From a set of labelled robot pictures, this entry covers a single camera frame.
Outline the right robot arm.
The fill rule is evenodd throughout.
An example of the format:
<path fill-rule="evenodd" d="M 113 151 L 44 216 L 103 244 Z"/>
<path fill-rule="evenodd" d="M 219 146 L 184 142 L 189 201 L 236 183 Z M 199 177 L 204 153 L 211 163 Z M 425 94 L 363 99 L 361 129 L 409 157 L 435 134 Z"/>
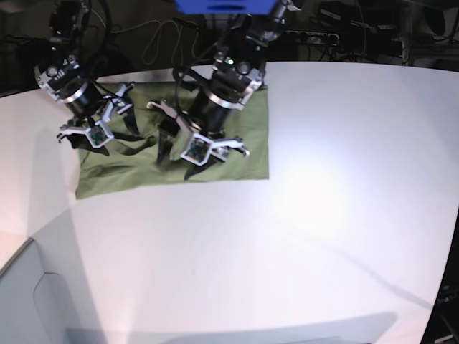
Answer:
<path fill-rule="evenodd" d="M 108 5 L 105 12 L 105 36 L 91 57 L 82 57 L 82 43 L 92 12 L 91 1 L 59 1 L 49 20 L 50 52 L 34 67 L 34 77 L 41 90 L 57 104 L 65 106 L 70 119 L 60 126 L 57 140 L 68 140 L 74 149 L 109 156 L 107 145 L 119 139 L 110 129 L 113 115 L 125 115 L 136 133 L 133 102 L 129 97 L 134 84 L 123 83 L 110 91 L 98 81 L 105 62 L 105 49 L 111 34 Z"/>

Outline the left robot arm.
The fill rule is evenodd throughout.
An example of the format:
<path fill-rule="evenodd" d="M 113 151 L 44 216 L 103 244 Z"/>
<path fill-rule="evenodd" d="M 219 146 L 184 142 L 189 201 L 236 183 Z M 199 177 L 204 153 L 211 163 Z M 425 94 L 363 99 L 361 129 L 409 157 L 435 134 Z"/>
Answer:
<path fill-rule="evenodd" d="M 158 166 L 169 163 L 179 134 L 185 138 L 179 157 L 190 165 L 185 179 L 224 163 L 230 151 L 250 154 L 243 139 L 226 136 L 224 126 L 263 86 L 268 46 L 285 31 L 286 12 L 298 9 L 293 1 L 276 1 L 266 15 L 236 15 L 207 49 L 214 55 L 210 78 L 191 66 L 174 68 L 174 103 L 152 100 L 147 104 L 149 110 L 165 115 L 159 125 Z"/>

